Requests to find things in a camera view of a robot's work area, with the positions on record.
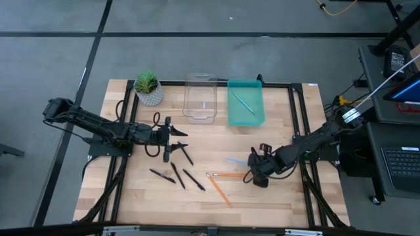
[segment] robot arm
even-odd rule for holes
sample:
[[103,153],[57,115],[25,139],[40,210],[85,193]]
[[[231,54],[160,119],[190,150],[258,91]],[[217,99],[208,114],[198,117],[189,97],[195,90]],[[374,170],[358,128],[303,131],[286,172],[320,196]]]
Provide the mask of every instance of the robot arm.
[[253,183],[259,187],[268,187],[268,178],[287,178],[270,177],[270,175],[281,174],[290,168],[296,168],[303,153],[315,153],[326,146],[338,144],[340,137],[358,130],[363,123],[364,119],[357,110],[350,106],[343,107],[334,112],[318,130],[307,136],[294,137],[290,145],[272,151],[271,146],[261,144],[260,150],[263,150],[263,155],[259,155],[252,147],[248,157],[248,166],[251,167]]
[[101,142],[106,146],[124,149],[131,144],[165,146],[163,161],[169,161],[169,154],[180,148],[180,145],[169,145],[169,136],[187,136],[187,134],[178,131],[171,126],[171,118],[165,118],[165,124],[159,125],[160,114],[154,116],[154,126],[142,123],[124,123],[107,120],[99,115],[95,115],[82,109],[79,106],[65,98],[55,98],[49,100],[44,115],[44,123],[71,123],[75,126],[83,128],[93,134],[101,137],[101,140],[93,138],[83,138],[83,140],[92,144],[93,142]]

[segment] metal pole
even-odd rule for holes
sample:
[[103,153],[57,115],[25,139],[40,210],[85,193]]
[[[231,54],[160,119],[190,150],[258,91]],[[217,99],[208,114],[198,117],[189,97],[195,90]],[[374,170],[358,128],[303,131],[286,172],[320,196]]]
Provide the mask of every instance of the metal pole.
[[417,6],[401,24],[395,27],[381,42],[371,49],[372,54],[381,56],[408,29],[420,20],[420,5]]

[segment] teal plastic bin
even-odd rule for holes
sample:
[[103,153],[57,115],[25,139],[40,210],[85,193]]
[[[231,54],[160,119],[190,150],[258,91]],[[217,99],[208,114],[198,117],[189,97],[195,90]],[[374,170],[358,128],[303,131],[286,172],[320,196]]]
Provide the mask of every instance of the teal plastic bin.
[[233,126],[260,126],[265,121],[263,89],[261,82],[228,81],[228,122]]

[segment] wooden table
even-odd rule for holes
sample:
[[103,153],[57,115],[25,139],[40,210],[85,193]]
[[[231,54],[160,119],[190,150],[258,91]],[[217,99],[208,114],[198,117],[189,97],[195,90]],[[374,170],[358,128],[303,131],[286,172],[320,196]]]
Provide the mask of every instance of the wooden table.
[[[114,120],[115,106],[122,100],[127,80],[112,79],[108,84],[102,105],[101,116]],[[293,122],[287,89],[264,88],[264,108],[266,120],[261,127],[229,127],[226,112],[226,87],[217,89],[217,116],[210,125],[190,124],[182,114],[184,87],[163,86],[165,98],[156,107],[138,105],[136,122],[152,124],[153,114],[171,116],[172,124],[188,137],[171,137],[171,143],[178,140],[189,144],[186,151],[194,162],[192,166],[181,152],[171,154],[171,161],[186,185],[172,184],[151,173],[153,168],[177,180],[169,163],[162,161],[162,156],[151,158],[144,152],[143,146],[135,146],[129,158],[117,222],[120,224],[155,224],[172,226],[234,226],[234,227],[308,227],[303,184],[299,168],[285,180],[270,180],[266,189],[244,184],[242,178],[215,177],[216,183],[226,194],[231,206],[228,206],[213,187],[205,173],[245,173],[247,167],[226,161],[234,157],[246,161],[250,147],[267,143],[277,148],[291,143]],[[320,92],[315,84],[303,84],[304,98],[310,129],[316,130],[325,122]],[[296,94],[296,106],[300,117],[299,100]],[[301,133],[303,125],[299,118]],[[104,190],[109,157],[99,157],[86,169],[76,206],[74,220],[82,218],[98,200]],[[331,208],[346,223],[347,210],[340,179],[336,169],[328,162],[318,162],[322,193]],[[182,171],[185,168],[206,189],[201,191]],[[108,202],[106,220],[114,197]],[[316,201],[312,197],[314,215],[319,224]]]

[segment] concrete floor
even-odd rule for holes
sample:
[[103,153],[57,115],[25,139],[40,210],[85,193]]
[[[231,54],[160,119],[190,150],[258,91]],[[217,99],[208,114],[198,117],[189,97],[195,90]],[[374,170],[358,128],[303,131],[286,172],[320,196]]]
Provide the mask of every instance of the concrete floor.
[[[2,0],[0,32],[96,31],[105,3]],[[348,3],[327,5],[331,12],[337,12]],[[307,0],[114,0],[104,31],[360,33],[388,32],[394,26],[384,3],[357,3],[345,14],[330,17],[315,1]],[[418,44],[418,26],[410,32]],[[266,81],[317,83],[326,104],[362,74],[358,47],[377,42],[328,38],[102,38],[82,107],[99,113],[109,79],[134,79],[144,69],[155,71],[164,80],[183,80],[188,73],[253,79],[261,73]],[[42,111],[49,98],[74,98],[92,43],[92,37],[0,37],[0,143],[26,152],[23,158],[1,157],[0,228],[32,224],[61,136],[58,130],[42,124]],[[366,92],[351,89],[346,98],[351,100]],[[79,129],[75,132],[88,135]],[[72,137],[46,224],[71,222],[87,150],[87,144]],[[368,201],[373,195],[369,180],[342,173],[341,181],[354,227],[419,234],[420,226],[415,223],[420,218],[419,201],[387,197],[384,204],[374,206]]]

